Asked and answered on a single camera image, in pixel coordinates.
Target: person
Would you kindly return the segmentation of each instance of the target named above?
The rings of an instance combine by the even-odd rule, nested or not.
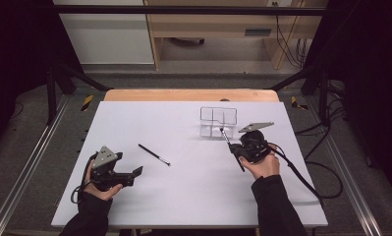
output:
[[[272,151],[259,163],[251,164],[240,156],[242,165],[255,179],[252,191],[257,202],[259,233],[262,236],[307,235],[297,212],[288,199],[279,173],[279,159]],[[90,178],[88,167],[85,180]],[[79,203],[79,213],[66,225],[60,236],[104,236],[108,230],[108,218],[112,198],[122,189],[117,185],[107,192],[88,184]]]

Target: black pen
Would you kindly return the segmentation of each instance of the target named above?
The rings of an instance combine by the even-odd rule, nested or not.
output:
[[[149,152],[151,155],[155,156],[156,158],[158,158],[160,161],[164,162],[165,164],[167,164],[168,166],[171,166],[171,163],[162,159],[159,155],[153,153],[151,150],[149,150],[148,148],[142,146],[141,144],[138,144],[138,146],[144,150],[146,150],[147,152]]]

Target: floor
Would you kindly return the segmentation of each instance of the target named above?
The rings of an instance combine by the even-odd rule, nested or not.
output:
[[[171,39],[166,41],[158,71],[144,66],[122,71],[102,71],[100,67],[91,68],[87,74],[114,88],[265,89],[299,70],[287,62],[281,70],[273,70],[263,51],[258,39],[207,39],[204,45]],[[15,118],[9,121],[0,142],[0,235],[56,235],[60,230],[53,228],[50,221],[98,101],[104,97],[104,92],[79,80],[75,84],[74,95],[57,91],[60,110],[65,111],[57,117],[59,123],[54,131],[45,126],[46,87],[28,91],[17,99]],[[302,96],[301,84],[302,81],[295,82],[278,92],[295,131],[318,122],[317,94]],[[81,111],[89,94],[93,94],[92,103],[87,111]],[[293,106],[292,97],[308,109]],[[329,95],[329,100],[333,101],[331,111],[341,108],[335,95]],[[392,235],[392,189],[381,170],[366,166],[364,149],[347,114],[336,113],[332,118],[327,137],[308,161],[329,166],[341,176],[345,187],[338,198],[324,201],[329,225],[317,228],[315,234]],[[304,156],[324,134],[325,129],[318,128],[298,136]],[[39,143],[42,149],[38,150],[35,146],[43,136],[48,140]],[[331,172],[314,164],[308,165],[308,171],[320,194],[338,192],[339,182]]]

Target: wooden panel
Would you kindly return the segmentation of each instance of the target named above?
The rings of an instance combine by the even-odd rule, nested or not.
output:
[[[279,101],[274,90],[265,89],[112,89],[105,101]]]

